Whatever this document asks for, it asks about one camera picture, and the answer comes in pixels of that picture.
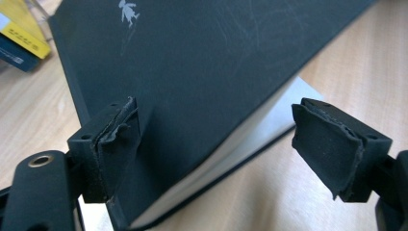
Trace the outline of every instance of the wooden desk surface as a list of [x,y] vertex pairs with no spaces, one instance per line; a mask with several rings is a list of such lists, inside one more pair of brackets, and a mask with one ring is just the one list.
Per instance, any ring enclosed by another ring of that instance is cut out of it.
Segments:
[[[52,13],[57,2],[41,4]],[[34,73],[0,73],[0,189],[24,158],[67,151],[79,122],[53,41],[52,56]],[[300,75],[349,114],[408,149],[408,1],[381,0],[329,44]],[[292,134],[153,230],[375,230],[367,204],[333,201],[291,148]],[[109,230],[96,207],[86,218]]]

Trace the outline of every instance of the black book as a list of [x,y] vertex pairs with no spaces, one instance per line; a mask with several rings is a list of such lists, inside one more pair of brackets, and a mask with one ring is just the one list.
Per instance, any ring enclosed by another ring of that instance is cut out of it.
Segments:
[[0,59],[26,72],[33,70],[39,64],[37,56],[1,34]]
[[63,0],[50,25],[81,123],[138,102],[114,227],[157,223],[290,129],[317,97],[296,72],[371,2]]

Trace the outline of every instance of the yellow book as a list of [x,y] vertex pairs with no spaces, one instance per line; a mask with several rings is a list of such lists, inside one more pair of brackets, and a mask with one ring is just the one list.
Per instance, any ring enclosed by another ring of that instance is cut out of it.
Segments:
[[0,0],[0,33],[41,59],[51,51],[24,0]]

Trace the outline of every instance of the black hardcover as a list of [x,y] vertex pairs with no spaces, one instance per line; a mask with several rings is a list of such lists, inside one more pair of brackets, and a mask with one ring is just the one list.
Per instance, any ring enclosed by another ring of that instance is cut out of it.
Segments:
[[38,57],[1,34],[0,59],[26,72],[33,70],[39,64]]
[[50,26],[81,123],[138,102],[116,226],[203,163],[371,2],[63,0]]

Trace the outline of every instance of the book spine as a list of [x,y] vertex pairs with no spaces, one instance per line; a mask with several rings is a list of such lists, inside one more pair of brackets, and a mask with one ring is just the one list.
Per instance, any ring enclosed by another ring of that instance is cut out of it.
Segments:
[[35,38],[2,13],[0,13],[0,33],[40,59],[44,59],[51,51],[46,42]]
[[39,64],[37,56],[2,35],[0,35],[0,59],[26,72]]

